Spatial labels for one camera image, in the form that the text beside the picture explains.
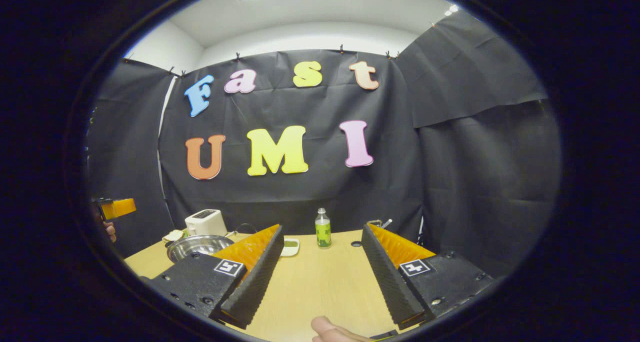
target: plastic bottle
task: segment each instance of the plastic bottle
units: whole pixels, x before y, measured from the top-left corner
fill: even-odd
[[[331,223],[324,208],[318,208],[318,217],[315,218],[315,236],[318,247],[331,246]]]

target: wooden table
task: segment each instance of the wooden table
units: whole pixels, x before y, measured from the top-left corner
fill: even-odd
[[[246,237],[239,233],[234,242]],[[398,331],[360,241],[362,230],[331,234],[331,246],[320,249],[316,235],[287,235],[300,241],[298,253],[279,258],[264,298],[246,330],[248,335],[274,342],[311,342],[313,317],[362,336]],[[158,242],[125,259],[138,276],[155,278],[171,267],[165,242]]]

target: metal bowl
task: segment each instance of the metal bowl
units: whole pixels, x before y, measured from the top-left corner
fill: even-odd
[[[192,253],[214,254],[234,242],[221,235],[199,234],[178,239],[166,248],[166,255],[171,262],[176,263]]]

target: blue letter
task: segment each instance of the blue letter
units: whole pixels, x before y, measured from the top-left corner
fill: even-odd
[[[209,96],[211,96],[211,89],[205,83],[212,82],[213,76],[208,74],[184,92],[184,95],[189,98],[189,103],[191,103],[192,117],[196,117],[200,112],[204,111],[205,108],[209,106],[209,101],[204,100],[204,98],[208,98]]]

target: human hand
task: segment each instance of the human hand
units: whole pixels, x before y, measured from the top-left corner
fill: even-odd
[[[107,235],[109,235],[111,242],[116,242],[116,227],[114,227],[114,222],[103,221],[102,225],[104,226],[104,229],[107,231]]]
[[[371,342],[373,339],[351,333],[336,326],[324,315],[311,320],[311,328],[318,333],[313,337],[313,342]]]

